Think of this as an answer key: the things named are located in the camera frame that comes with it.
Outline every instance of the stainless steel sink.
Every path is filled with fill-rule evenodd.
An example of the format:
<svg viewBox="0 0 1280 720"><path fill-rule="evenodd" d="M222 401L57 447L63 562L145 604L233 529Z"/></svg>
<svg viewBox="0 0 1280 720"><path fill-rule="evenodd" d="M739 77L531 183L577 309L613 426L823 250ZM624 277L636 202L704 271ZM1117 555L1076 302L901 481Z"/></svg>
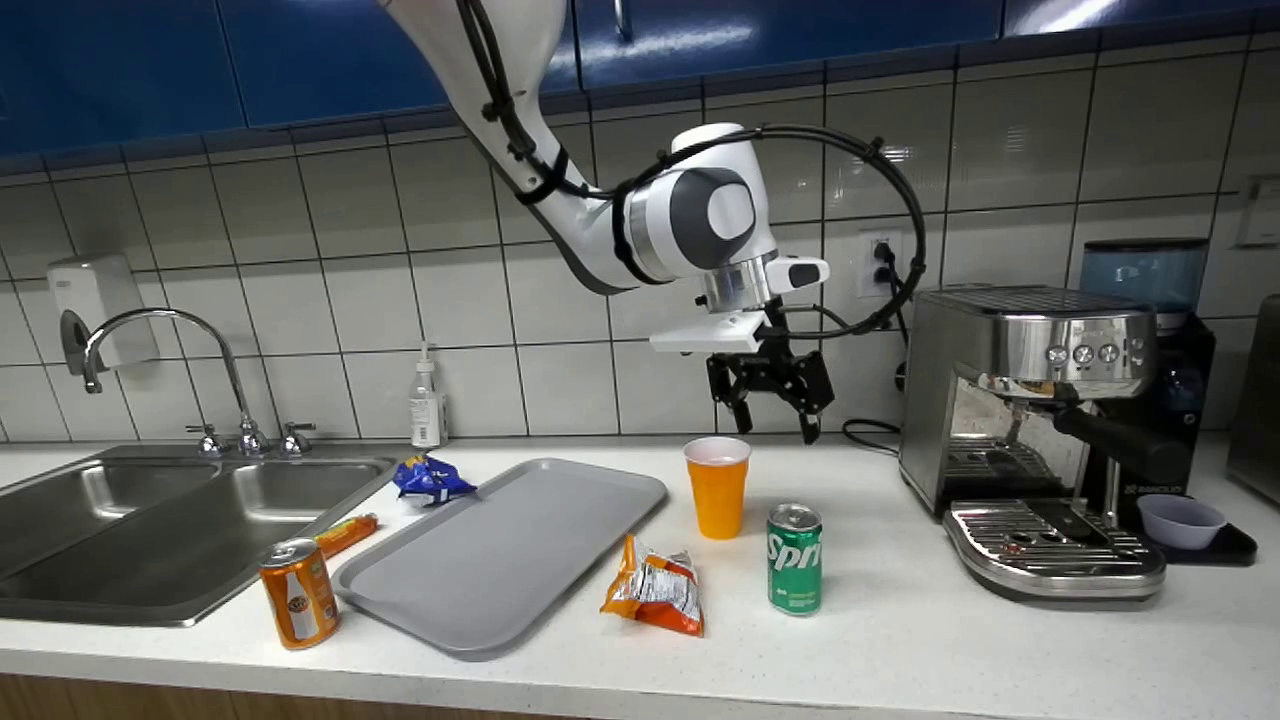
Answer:
<svg viewBox="0 0 1280 720"><path fill-rule="evenodd" d="M264 551L370 498L388 455L316 451L222 465L105 451L0 491L0 615L196 626Z"/></svg>

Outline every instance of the sprite can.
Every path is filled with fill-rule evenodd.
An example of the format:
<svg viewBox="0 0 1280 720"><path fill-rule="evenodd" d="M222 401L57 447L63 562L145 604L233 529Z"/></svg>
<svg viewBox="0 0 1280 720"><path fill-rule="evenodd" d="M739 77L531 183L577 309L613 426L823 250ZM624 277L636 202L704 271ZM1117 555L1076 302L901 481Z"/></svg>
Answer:
<svg viewBox="0 0 1280 720"><path fill-rule="evenodd" d="M791 615L823 604L823 526L808 503L775 503L769 517L769 600Z"/></svg>

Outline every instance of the gray tray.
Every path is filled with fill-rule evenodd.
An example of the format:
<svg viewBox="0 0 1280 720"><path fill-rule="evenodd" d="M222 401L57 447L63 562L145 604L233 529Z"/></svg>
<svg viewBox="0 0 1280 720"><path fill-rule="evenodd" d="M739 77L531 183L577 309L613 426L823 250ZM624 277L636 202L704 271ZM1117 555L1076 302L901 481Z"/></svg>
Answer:
<svg viewBox="0 0 1280 720"><path fill-rule="evenodd" d="M496 655L662 500L650 475L529 459L347 562L334 593L438 654Z"/></svg>

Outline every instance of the kitchen counter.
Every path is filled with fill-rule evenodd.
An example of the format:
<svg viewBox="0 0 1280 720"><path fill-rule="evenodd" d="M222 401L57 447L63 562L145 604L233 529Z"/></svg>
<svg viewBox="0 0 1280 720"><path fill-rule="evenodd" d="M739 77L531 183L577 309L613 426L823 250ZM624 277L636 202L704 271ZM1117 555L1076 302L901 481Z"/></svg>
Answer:
<svg viewBox="0 0 1280 720"><path fill-rule="evenodd" d="M9 445L0 483L83 451ZM1280 520L1219 481L1215 439L1195 455L1193 498L1253 534L1261 562L1172 566L1161 600L1143 609L991 595L957 566L888 451L760 445L739 542L694 535L674 439L456 445L438 455L474 483L529 455L662 481L672 500L636 544L690 551L706 631L690 641L601 615L613 555L520 647L481 665L347 609L326 644L284 654L264 593L245 588L196 627L0 619L0 674L555 716L1280 716ZM780 500L814 503L827 526L827 600L808 619L765 595L765 517ZM388 534L412 520L390 488L359 511L374 511Z"/></svg>

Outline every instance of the robotic arm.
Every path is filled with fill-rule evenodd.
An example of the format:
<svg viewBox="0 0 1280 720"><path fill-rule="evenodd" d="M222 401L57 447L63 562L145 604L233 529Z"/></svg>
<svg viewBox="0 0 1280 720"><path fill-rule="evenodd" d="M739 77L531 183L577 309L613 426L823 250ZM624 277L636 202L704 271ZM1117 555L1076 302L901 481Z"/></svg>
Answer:
<svg viewBox="0 0 1280 720"><path fill-rule="evenodd" d="M823 362L791 358L784 292L827 280L814 258L784 258L769 230L769 192L757 164L757 130L698 126L672 141L667 157L618 188L595 188L566 159L539 113L539 79L564 32L566 0L383 0L390 22L429 57L446 106L531 209L571 277L601 292L706 280L706 315L647 335L655 353L706 353L710 397L751 427L744 392L775 392L799 411L814 439L814 411L832 401ZM769 134L769 141L823 141L871 164L906 203L917 261L901 292L834 335L879 330L913 297L925 271L925 215L913 183L879 157L827 134Z"/></svg>

